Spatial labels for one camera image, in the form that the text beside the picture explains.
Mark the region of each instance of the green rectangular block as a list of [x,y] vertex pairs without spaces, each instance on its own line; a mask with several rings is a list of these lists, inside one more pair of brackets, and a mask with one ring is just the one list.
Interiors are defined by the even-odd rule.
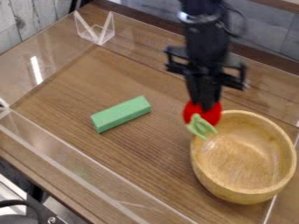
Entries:
[[115,107],[108,108],[91,116],[98,133],[115,128],[139,116],[151,112],[151,104],[143,96],[122,102]]

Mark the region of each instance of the bowl rim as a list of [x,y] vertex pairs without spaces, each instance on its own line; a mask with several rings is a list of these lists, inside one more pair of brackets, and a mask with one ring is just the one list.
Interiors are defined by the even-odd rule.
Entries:
[[[287,184],[287,182],[291,180],[293,176],[295,175],[295,168],[297,168],[297,153],[295,153],[295,144],[293,143],[290,136],[286,134],[285,130],[278,126],[278,124],[275,124],[269,118],[263,117],[262,115],[246,111],[246,110],[226,110],[222,111],[222,115],[227,115],[227,114],[243,114],[247,116],[254,116],[258,119],[263,120],[266,123],[269,123],[274,129],[277,131],[279,131],[279,133],[283,135],[283,138],[289,144],[289,150],[291,152],[291,166],[289,169],[287,174],[285,175],[285,177],[271,186],[265,187],[265,188],[255,188],[255,189],[245,189],[245,188],[235,188],[231,186],[226,186],[226,184],[219,181],[218,179],[213,178],[213,175],[210,175],[205,169],[202,169],[201,163],[198,163],[197,157],[193,157],[193,159],[195,160],[195,164],[198,166],[198,168],[201,169],[201,171],[203,172],[203,174],[207,176],[207,178],[210,179],[210,181],[213,181],[218,186],[221,186],[222,188],[235,192],[235,193],[243,193],[243,194],[263,194],[263,193],[270,193],[270,192],[275,192],[278,191],[281,188],[283,188]],[[191,140],[191,156],[193,156],[193,152],[194,152],[194,143],[195,143],[195,139],[198,137],[194,136],[193,140]]]

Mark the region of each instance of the wooden bowl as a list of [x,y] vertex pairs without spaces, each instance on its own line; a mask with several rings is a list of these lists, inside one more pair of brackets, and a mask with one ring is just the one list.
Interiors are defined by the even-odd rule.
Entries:
[[191,140],[191,164],[205,187],[219,198],[255,204],[270,200],[295,174],[290,137],[262,115],[230,110],[209,134]]

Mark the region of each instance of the green block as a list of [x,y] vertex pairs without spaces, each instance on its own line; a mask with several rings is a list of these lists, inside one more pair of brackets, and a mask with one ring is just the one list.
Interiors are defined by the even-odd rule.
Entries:
[[115,107],[94,114],[91,121],[98,133],[102,133],[150,112],[150,102],[143,96],[138,96],[135,99],[122,102]]

